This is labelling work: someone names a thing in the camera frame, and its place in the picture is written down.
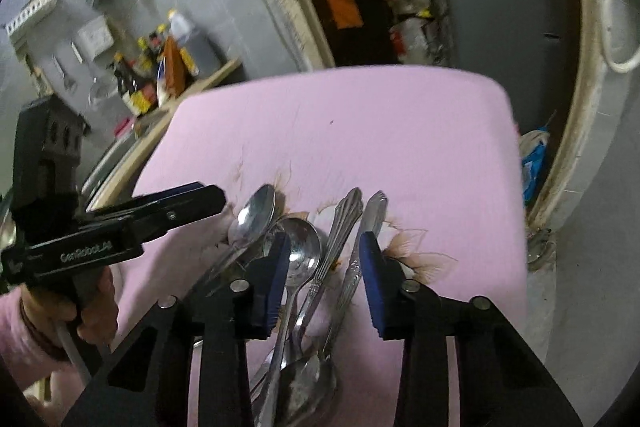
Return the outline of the left hand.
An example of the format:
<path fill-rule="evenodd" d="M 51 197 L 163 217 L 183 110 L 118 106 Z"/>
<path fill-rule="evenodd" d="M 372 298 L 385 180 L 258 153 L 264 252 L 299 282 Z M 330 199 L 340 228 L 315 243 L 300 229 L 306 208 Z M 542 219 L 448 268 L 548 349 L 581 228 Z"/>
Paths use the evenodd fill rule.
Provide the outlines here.
<path fill-rule="evenodd" d="M 47 291 L 31 291 L 26 285 L 21 286 L 21 299 L 26 319 L 56 347 L 61 347 L 62 341 L 55 325 L 73 322 L 76 317 L 80 317 L 77 335 L 90 345 L 107 345 L 117 332 L 118 306 L 109 267 L 103 269 L 92 299 L 80 311 L 73 303 Z"/>

